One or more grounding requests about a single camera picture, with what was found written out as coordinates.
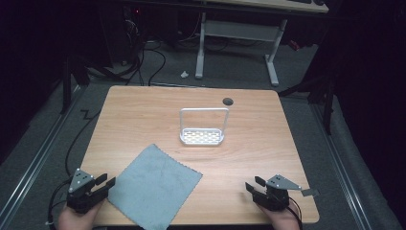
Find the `black metal stand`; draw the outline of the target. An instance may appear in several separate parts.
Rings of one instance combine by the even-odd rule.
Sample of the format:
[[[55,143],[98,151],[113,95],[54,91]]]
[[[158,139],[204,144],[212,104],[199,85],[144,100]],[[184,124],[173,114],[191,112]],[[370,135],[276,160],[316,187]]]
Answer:
[[[293,94],[294,92],[308,91],[309,95],[307,96],[307,101],[310,104],[322,103],[324,105],[322,124],[325,132],[330,135],[330,122],[331,114],[333,112],[332,104],[335,82],[336,77],[334,75],[325,74],[312,80],[302,81],[299,84],[296,84],[288,89],[279,92],[278,95],[280,97],[286,97]]]
[[[63,100],[61,114],[65,114],[72,101],[71,79],[75,79],[79,86],[87,86],[90,82],[85,67],[85,61],[80,56],[69,56],[63,62]]]

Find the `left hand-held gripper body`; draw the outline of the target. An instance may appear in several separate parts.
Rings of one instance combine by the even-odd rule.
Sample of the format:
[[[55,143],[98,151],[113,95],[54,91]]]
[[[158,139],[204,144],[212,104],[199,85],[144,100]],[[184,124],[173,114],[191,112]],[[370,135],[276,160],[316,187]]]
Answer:
[[[81,169],[76,169],[72,177],[67,195],[67,206],[76,213],[86,214],[95,205],[103,201],[92,197],[92,189],[96,186],[95,177]]]

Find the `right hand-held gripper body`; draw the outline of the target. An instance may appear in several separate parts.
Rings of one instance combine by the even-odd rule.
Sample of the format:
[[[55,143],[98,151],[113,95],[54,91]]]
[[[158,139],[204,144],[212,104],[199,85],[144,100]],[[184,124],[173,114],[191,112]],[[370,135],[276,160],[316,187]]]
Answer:
[[[300,191],[302,196],[318,196],[320,194],[316,189],[303,189],[300,185],[280,174],[275,174],[265,181],[266,186],[261,186],[264,191],[261,192],[255,189],[256,192],[252,195],[252,200],[254,203],[273,212],[283,211],[288,208],[289,202],[293,201],[293,198],[288,193],[290,190]]]

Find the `metal floor rail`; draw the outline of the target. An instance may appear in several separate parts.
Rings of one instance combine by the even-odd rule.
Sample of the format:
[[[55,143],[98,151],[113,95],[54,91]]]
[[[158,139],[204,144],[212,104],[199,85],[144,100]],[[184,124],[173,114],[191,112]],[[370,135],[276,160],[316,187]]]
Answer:
[[[339,151],[332,139],[327,133],[323,123],[323,113],[319,105],[311,104],[310,110],[316,119],[317,126],[321,130],[325,142],[327,143],[328,153],[331,158],[332,166],[335,170],[336,176],[346,198],[347,204],[350,207],[350,211],[358,226],[359,230],[372,230],[372,226],[368,215],[362,205],[358,193],[355,191],[350,176],[345,168],[345,165],[340,157]]]
[[[71,104],[65,113],[60,113],[62,87],[58,87],[0,166],[0,230],[6,230],[10,225],[48,159],[73,106],[85,90],[85,86],[75,86]]]

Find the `desk with white metal legs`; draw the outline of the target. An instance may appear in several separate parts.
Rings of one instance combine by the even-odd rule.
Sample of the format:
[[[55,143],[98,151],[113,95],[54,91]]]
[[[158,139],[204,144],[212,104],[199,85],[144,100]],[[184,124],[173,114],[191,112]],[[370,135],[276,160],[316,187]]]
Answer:
[[[265,10],[280,13],[304,13],[318,15],[328,13],[328,7],[319,0],[202,0],[204,7],[213,4],[230,7],[248,7],[253,10]],[[287,17],[283,16],[278,24],[268,26],[262,23],[232,22],[226,19],[207,19],[206,13],[201,13],[199,50],[197,53],[195,77],[202,79],[205,63],[205,38],[207,36],[237,38],[245,40],[271,42],[273,47],[270,53],[264,56],[270,82],[273,86],[279,85],[275,70],[274,58],[280,46],[287,24]]]

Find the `grey cloth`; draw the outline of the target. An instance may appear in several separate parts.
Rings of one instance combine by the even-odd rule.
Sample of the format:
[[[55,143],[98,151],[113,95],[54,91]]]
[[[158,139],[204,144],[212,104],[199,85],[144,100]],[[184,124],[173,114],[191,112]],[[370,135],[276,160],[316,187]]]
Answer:
[[[152,144],[116,178],[108,200],[144,230],[167,230],[201,178]]]

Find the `dark computer tower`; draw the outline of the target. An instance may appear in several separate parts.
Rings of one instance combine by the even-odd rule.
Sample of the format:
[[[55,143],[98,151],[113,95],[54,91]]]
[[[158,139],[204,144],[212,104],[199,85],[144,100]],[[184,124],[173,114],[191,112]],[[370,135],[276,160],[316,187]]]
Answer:
[[[130,6],[106,4],[100,11],[111,62],[132,64],[141,43],[135,9]]]

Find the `person's left hand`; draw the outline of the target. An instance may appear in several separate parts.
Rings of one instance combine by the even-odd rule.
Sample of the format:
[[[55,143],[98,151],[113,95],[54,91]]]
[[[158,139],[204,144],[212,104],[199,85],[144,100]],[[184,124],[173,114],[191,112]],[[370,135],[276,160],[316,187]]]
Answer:
[[[58,217],[57,230],[92,230],[102,205],[103,202],[98,203],[84,215],[65,205]]]

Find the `person's right hand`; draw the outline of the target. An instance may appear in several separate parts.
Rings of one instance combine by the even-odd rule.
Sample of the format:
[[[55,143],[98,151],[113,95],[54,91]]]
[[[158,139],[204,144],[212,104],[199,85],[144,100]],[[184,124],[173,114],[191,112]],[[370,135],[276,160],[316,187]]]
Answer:
[[[299,210],[292,201],[289,202],[288,209],[279,212],[269,211],[260,205],[259,209],[268,216],[274,230],[301,230],[299,222],[293,215],[295,213],[298,216]]]

